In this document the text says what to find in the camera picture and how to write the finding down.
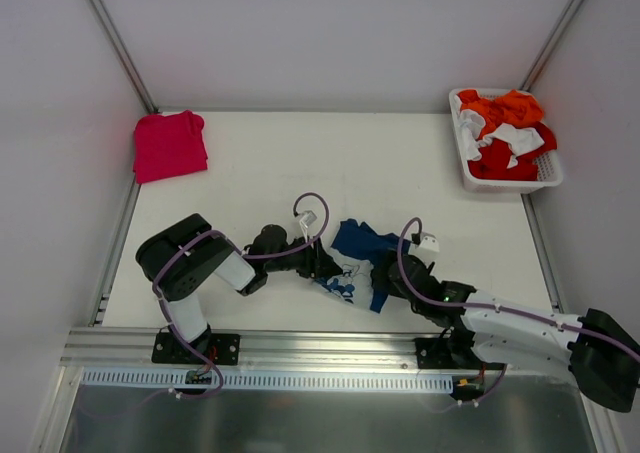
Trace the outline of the navy blue t-shirt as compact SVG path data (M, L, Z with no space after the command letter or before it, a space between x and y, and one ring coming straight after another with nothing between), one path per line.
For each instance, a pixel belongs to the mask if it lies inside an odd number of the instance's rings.
M347 219L340 222L328 254L341 273L315 281L326 293L366 311L380 313L388 293L373 286L372 272L394 253L399 236L378 234L366 222Z

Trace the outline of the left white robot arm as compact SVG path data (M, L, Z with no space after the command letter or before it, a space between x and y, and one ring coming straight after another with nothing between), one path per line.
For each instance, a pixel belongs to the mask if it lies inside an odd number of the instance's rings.
M152 291L175 339L174 351L188 363L211 356L211 327L196 295L210 276L249 296L264 287L274 272L293 271L311 280L342 273L320 240L297 237L289 241L283 227L270 224L241 253L198 213L146 240L135 259L152 282Z

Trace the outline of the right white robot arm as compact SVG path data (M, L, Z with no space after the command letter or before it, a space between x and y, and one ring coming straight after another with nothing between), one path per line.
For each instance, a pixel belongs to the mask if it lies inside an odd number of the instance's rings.
M639 344L608 313L560 314L518 306L471 285L439 281L414 255L390 252L372 283L449 332L449 360L535 371L576 387L609 410L631 411L639 388Z

